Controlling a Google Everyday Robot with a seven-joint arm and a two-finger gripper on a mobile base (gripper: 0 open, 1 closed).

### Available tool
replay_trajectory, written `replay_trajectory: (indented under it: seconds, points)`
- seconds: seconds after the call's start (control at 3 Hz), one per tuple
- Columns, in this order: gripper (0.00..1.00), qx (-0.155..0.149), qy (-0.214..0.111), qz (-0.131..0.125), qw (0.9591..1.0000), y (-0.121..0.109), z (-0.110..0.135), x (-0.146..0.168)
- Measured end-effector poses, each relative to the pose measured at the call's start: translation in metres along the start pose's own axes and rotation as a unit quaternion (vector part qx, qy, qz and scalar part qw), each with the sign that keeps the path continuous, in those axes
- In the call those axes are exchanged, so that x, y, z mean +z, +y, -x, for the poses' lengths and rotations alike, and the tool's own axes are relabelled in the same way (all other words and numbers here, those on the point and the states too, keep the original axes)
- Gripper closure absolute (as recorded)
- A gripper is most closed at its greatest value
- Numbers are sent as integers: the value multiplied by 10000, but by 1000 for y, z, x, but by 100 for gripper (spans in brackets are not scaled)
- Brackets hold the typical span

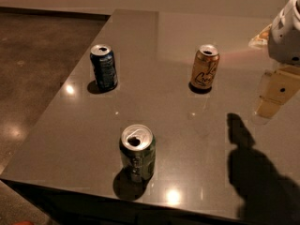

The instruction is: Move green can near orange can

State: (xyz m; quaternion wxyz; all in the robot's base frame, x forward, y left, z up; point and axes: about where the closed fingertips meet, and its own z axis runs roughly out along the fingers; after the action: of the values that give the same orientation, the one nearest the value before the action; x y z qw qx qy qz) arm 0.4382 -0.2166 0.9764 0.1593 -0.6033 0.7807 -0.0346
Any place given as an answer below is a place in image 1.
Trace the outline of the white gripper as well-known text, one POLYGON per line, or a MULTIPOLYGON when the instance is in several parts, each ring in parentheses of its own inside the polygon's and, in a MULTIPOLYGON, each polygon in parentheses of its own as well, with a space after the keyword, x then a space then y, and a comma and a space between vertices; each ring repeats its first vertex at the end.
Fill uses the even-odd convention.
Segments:
MULTIPOLYGON (((300 65, 300 0, 289 0, 248 46, 266 49, 269 56, 282 64, 300 65)), ((273 118, 280 108, 300 90, 300 68, 266 70, 262 75, 258 103, 254 114, 273 118)))

